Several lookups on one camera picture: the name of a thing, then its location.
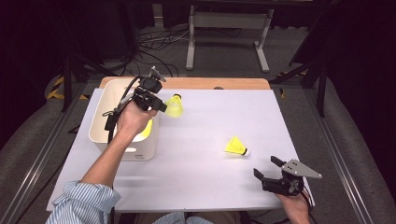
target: white tabletop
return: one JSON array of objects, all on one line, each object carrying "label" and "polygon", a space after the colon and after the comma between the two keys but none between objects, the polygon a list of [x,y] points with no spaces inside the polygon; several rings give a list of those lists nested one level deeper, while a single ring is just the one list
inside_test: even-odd
[{"label": "white tabletop", "polygon": [[[96,89],[64,168],[49,199],[63,193],[64,185],[79,180],[101,151],[89,139],[93,114],[103,89]],[[280,201],[262,190],[253,175],[280,178],[282,161],[297,159],[273,91],[161,90],[159,97],[182,95],[184,114],[171,119],[163,113],[158,147],[149,161],[122,161],[114,189],[121,199],[119,212],[218,211],[273,209]],[[237,136],[250,151],[248,157],[224,151]]]}]

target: floor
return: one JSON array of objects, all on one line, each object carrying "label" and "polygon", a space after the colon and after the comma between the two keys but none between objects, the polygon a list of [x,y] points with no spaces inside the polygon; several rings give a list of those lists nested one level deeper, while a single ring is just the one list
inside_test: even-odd
[{"label": "floor", "polygon": [[[148,28],[142,30],[141,34],[155,36],[160,33],[152,32],[158,30],[161,28]],[[177,33],[173,39],[175,42],[160,46],[161,50],[145,51],[168,63],[174,77],[257,77],[271,80],[280,72],[299,65],[289,67],[288,63],[307,31],[304,28],[275,28],[269,31],[264,44],[264,53],[270,66],[267,74],[261,71],[253,48],[253,41],[260,35],[257,31],[208,29],[199,32],[194,69],[191,71],[185,69],[188,35],[182,36],[184,33]],[[141,42],[148,40],[149,35],[142,35]],[[146,74],[156,63],[162,74],[170,75],[161,63],[147,54],[142,53],[135,58],[136,61],[129,63],[125,70],[114,72],[123,73],[124,76]],[[118,60],[111,60],[106,62],[106,66],[119,63]],[[44,94],[49,93],[58,76],[54,74]],[[88,83],[74,83],[74,92],[91,95],[94,88],[99,86],[101,78],[102,75],[95,74],[90,76]],[[320,180],[308,180],[316,203],[313,216],[318,223],[395,223],[395,203],[331,81],[327,82],[326,117],[323,119],[315,109],[316,86],[312,90],[302,90],[299,86],[301,78],[295,77],[271,88],[276,94],[300,160],[323,174]],[[19,223],[45,222],[50,214],[46,206],[59,174],[56,170],[62,166],[74,141],[76,134],[72,131],[78,129],[88,103],[89,99],[76,100],[67,113],[61,113],[63,101],[48,99],[0,151],[1,217],[9,216],[13,211],[10,208],[7,212],[9,206],[19,199],[19,208],[24,203],[25,207],[29,207],[29,203],[33,202],[26,212],[23,209],[15,212],[15,217],[23,214]],[[25,177],[32,175],[29,171],[37,155],[43,151],[48,152],[48,159],[43,161],[45,166],[36,169],[38,178],[30,182],[32,187],[22,189],[22,184],[26,185],[23,182]],[[248,212],[251,218],[261,223],[274,223],[286,217],[281,209]]]}]

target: forearm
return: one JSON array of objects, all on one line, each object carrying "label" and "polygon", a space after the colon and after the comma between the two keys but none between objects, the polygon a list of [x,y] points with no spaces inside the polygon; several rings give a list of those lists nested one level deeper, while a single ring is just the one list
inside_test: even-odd
[{"label": "forearm", "polygon": [[118,132],[80,182],[112,187],[122,155],[135,136],[136,133]]}]

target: person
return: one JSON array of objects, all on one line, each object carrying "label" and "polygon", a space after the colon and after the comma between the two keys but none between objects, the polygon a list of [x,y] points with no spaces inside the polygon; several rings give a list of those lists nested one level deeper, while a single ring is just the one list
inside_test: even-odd
[{"label": "person", "polygon": [[[141,110],[133,101],[125,106],[113,140],[81,180],[65,185],[63,195],[52,202],[54,210],[46,223],[107,223],[112,207],[120,199],[120,195],[112,186],[122,155],[156,114],[155,110]],[[308,206],[302,195],[276,196],[283,203],[291,223],[309,223]],[[137,217],[136,223],[185,223],[186,219],[194,224],[240,223],[237,212],[187,214],[187,217],[182,212],[141,214]]]}]

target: striped shirt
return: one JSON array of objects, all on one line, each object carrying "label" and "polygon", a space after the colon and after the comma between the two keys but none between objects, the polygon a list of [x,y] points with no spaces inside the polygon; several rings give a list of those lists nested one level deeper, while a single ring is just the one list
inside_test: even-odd
[{"label": "striped shirt", "polygon": [[[64,194],[52,202],[54,210],[46,223],[107,224],[108,214],[119,200],[120,195],[106,185],[71,181],[64,186]],[[170,213],[154,222],[165,223],[213,224],[201,217],[185,219],[183,212]]]}]

